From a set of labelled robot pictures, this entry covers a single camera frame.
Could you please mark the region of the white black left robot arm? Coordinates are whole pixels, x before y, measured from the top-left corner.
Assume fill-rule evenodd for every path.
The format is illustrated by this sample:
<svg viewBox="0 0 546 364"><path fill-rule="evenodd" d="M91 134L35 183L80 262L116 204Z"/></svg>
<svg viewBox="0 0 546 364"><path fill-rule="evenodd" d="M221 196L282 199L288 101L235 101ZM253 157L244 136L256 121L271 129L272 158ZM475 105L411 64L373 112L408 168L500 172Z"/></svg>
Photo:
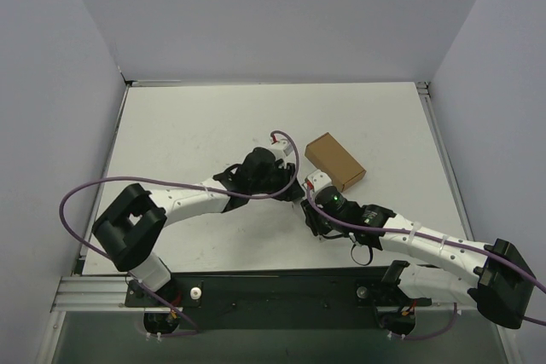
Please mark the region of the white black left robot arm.
<svg viewBox="0 0 546 364"><path fill-rule="evenodd" d="M152 303L168 304L175 285L171 271L154 254L163 228L192 217L234 211L252 197L285 202L302 199L299 163L288 160L294 153L287 140L256 147L242 163L231 165L196 189L147 190L133 183L96 219L92 233L116 269L145 286L144 294Z"/></svg>

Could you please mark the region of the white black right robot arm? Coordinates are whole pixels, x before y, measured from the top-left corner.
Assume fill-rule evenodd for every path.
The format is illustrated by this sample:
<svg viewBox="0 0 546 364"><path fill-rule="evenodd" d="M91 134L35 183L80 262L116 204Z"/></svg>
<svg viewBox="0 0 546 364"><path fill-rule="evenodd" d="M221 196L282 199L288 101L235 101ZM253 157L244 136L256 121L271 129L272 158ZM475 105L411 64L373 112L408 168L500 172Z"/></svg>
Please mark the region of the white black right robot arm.
<svg viewBox="0 0 546 364"><path fill-rule="evenodd" d="M411 222L379 205L360 205L335 187L309 190L300 204L313 234L332 231L371 251L389 251L420 261L402 268L396 287L409 299L426 298L474 306L489 321L518 329L537 286L511 242L458 239Z"/></svg>

